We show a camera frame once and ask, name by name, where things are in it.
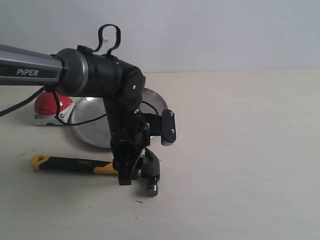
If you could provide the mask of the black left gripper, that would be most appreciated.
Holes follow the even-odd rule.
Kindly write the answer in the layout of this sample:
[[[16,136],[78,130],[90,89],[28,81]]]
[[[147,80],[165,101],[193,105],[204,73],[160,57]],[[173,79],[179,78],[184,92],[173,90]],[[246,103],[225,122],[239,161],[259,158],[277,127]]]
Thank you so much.
[[[147,124],[140,113],[142,96],[133,99],[103,99],[111,133],[110,146],[113,168],[120,186],[129,186],[138,177],[142,165],[142,150],[150,145]]]

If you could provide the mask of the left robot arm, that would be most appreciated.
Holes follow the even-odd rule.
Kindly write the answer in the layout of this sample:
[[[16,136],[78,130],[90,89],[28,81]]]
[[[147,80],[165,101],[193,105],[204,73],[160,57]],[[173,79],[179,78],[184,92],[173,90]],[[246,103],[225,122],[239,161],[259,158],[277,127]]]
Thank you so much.
[[[110,130],[113,165],[122,186],[130,185],[149,143],[140,105],[146,78],[113,55],[79,46],[48,55],[8,45],[0,47],[3,86],[41,86],[62,96],[102,98]]]

